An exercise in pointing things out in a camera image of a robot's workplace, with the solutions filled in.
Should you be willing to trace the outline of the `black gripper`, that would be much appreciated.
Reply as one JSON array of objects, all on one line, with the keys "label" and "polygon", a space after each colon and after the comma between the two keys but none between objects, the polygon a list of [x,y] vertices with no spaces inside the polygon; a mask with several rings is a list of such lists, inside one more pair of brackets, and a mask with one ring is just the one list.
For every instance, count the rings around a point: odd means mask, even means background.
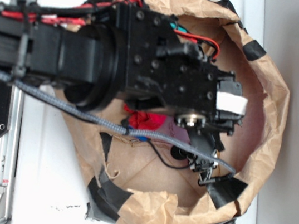
[{"label": "black gripper", "polygon": [[228,181],[235,169],[213,176],[224,150],[220,134],[232,135],[245,115],[247,100],[231,72],[213,65],[200,44],[212,44],[183,29],[175,17],[134,8],[121,99],[131,110],[170,116],[186,129],[190,142],[169,139],[175,159],[187,160],[201,182]]}]

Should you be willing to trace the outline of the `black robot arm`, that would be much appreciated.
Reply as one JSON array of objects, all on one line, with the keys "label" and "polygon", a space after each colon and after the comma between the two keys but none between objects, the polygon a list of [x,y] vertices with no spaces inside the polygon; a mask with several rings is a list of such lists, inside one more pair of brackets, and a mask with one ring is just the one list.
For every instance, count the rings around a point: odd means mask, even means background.
[{"label": "black robot arm", "polygon": [[[200,185],[235,175],[230,165],[224,176],[212,170],[224,148],[220,134],[232,135],[247,108],[234,73],[215,66],[219,53],[213,39],[140,0],[74,8],[0,2],[0,81],[80,120],[171,143],[199,172]],[[191,142],[96,117],[113,99],[132,111],[172,116]]]}]

